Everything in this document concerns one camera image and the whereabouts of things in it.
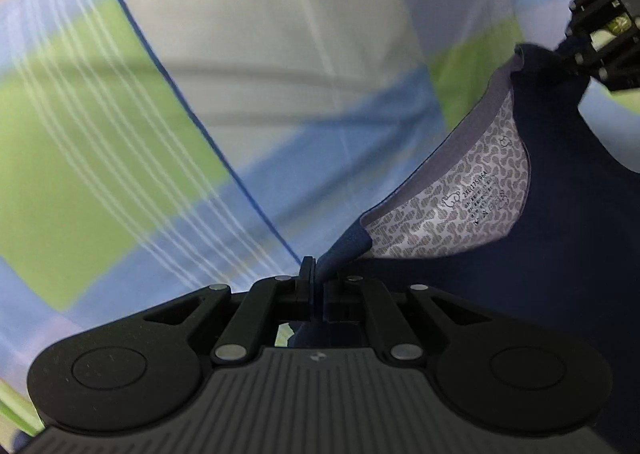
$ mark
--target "white fabric area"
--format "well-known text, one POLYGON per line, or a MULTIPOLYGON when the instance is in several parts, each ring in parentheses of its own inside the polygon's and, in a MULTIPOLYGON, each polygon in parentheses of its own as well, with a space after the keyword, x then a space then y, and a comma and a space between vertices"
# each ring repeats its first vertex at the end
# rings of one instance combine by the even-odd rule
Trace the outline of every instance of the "white fabric area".
POLYGON ((422 61, 402 0, 126 0, 234 167, 422 61))

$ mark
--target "circular pad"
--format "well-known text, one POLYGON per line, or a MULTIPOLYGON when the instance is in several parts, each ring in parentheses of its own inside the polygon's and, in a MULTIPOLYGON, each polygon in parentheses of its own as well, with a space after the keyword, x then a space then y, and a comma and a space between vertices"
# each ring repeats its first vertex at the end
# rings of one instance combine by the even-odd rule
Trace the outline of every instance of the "circular pad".
POLYGON ((564 362, 538 348, 519 347, 501 351, 491 360, 498 380, 516 389, 545 389, 555 386, 566 371, 564 362))
POLYGON ((84 387, 117 389, 129 386, 145 373, 146 360, 127 348, 111 347, 89 351, 76 360, 72 371, 84 387))

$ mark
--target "gray fabric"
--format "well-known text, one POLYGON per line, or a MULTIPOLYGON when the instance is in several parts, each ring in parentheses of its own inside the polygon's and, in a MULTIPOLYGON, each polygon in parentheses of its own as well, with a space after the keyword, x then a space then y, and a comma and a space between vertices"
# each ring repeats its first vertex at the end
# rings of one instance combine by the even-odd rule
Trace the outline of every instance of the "gray fabric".
POLYGON ((365 227, 372 257, 442 257, 505 237, 529 190, 529 160, 513 120, 513 92, 446 174, 365 227))
POLYGON ((468 150, 476 144, 493 122, 502 101, 511 90, 511 73, 522 68, 522 57, 513 56, 498 68, 478 104, 458 124, 447 139, 416 171, 382 203, 365 212, 360 224, 367 227, 373 221, 408 202, 418 193, 447 174, 468 150))

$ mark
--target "green stripe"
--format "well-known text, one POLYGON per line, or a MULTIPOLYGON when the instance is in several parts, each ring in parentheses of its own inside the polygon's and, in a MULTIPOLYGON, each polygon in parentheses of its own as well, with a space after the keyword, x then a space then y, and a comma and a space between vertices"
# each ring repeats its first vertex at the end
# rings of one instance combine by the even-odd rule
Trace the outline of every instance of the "green stripe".
POLYGON ((280 324, 278 326, 278 334, 276 335, 275 346, 278 348, 286 348, 289 339, 293 336, 293 330, 289 323, 280 324))
POLYGON ((449 129, 478 102, 492 73, 513 55, 519 42, 518 22, 509 18, 429 60, 431 81, 449 129))
POLYGON ((611 94, 607 89, 603 91, 621 106, 640 115, 640 91, 633 90, 616 94, 611 94))
MULTIPOLYGON (((95 21, 95 15, 92 14, 90 19, 95 21)), ((97 15, 103 17, 126 61, 135 66, 136 76, 158 107, 161 117, 177 134, 188 155, 203 170, 206 180, 201 183, 217 185, 225 181, 228 178, 226 170, 151 63, 117 1, 101 1, 97 6, 97 15)), ((122 80, 102 58, 93 32, 89 29, 88 19, 75 21, 74 28, 94 70, 125 112, 126 120, 189 202, 199 200, 200 193, 185 173, 184 163, 177 161, 167 151, 158 134, 135 107, 122 80)), ((92 91, 70 62, 63 44, 63 36, 69 34, 70 29, 67 28, 64 33, 53 37, 51 48, 39 49, 24 64, 33 68, 53 112, 92 171, 144 233, 151 234, 158 230, 158 225, 133 201, 134 190, 130 182, 123 187, 114 179, 92 148, 90 140, 69 115, 65 108, 68 100, 58 93, 44 70, 40 58, 49 62, 47 58, 51 57, 59 63, 85 113, 116 150, 117 156, 137 179, 143 192, 153 200, 162 216, 174 217, 177 214, 175 206, 156 185, 148 167, 138 160, 142 152, 139 149, 133 152, 124 144, 92 91)), ((74 56, 74 59, 80 62, 78 56, 74 56)), ((96 277, 133 249, 136 240, 110 215, 65 160, 38 118, 25 83, 17 73, 0 85, 0 98, 4 106, 0 111, 0 148, 3 153, 0 160, 0 255, 35 293, 51 307, 61 311, 72 304, 96 277)))
POLYGON ((0 414, 31 436, 35 436, 43 428, 33 404, 2 380, 0 380, 0 414))

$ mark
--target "ridged surface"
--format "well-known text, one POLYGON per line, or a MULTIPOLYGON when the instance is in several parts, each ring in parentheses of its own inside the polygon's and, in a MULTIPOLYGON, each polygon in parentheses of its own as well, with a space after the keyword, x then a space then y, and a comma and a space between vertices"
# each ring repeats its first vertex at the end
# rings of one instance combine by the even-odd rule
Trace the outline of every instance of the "ridged surface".
POLYGON ((369 349, 271 348, 217 371, 179 416, 123 437, 47 429, 25 454, 613 454, 589 429, 521 439, 459 418, 416 370, 369 349))

